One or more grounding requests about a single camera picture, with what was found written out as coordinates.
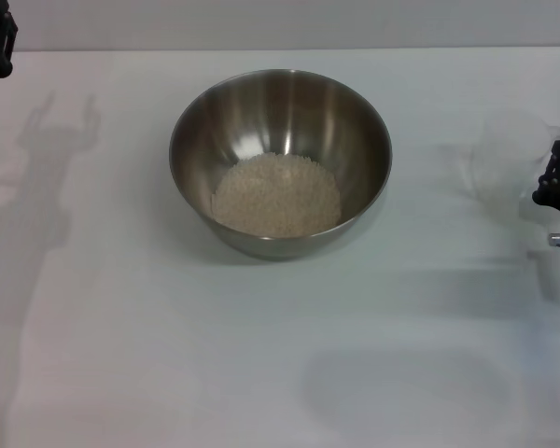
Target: white wall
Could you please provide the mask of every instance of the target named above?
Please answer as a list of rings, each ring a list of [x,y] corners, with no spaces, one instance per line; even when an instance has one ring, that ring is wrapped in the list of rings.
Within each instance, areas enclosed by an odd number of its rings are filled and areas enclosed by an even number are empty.
[[[560,0],[10,0],[17,49],[560,45]]]

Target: white rice grains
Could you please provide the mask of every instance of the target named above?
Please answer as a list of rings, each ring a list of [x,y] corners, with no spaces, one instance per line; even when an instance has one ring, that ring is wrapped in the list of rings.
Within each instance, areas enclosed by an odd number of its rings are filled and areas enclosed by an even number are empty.
[[[265,153],[230,168],[212,195],[212,213],[217,222],[252,235],[305,236],[338,223],[340,193],[318,163]]]

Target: uncooked rice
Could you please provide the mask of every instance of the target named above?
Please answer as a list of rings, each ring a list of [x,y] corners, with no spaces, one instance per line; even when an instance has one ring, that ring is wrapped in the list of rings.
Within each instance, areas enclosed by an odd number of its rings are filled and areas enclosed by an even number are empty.
[[[212,213],[217,222],[252,235],[305,236],[337,224],[340,193],[319,163],[265,153],[230,168],[212,195]]]

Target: stainless steel bowl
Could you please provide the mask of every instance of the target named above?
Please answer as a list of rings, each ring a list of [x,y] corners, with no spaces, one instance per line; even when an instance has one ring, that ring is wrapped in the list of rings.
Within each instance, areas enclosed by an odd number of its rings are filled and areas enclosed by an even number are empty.
[[[267,238],[212,218],[212,194],[222,176],[263,152],[309,157],[334,173],[342,207],[336,227]],[[388,131],[362,96],[296,70],[247,73],[217,84],[185,110],[170,143],[170,168],[185,200],[224,242],[265,259],[302,256],[344,233],[378,198],[391,163]]]

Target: white surface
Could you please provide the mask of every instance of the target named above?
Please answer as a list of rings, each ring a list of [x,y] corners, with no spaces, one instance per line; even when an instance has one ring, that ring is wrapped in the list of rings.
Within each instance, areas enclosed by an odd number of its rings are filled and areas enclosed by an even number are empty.
[[[280,264],[220,243],[167,161],[195,96],[264,67],[348,84],[394,147],[383,201]],[[0,448],[558,446],[560,253],[465,182],[502,106],[560,125],[560,49],[17,54]]]
[[[10,0],[17,49],[560,45],[560,0]]]

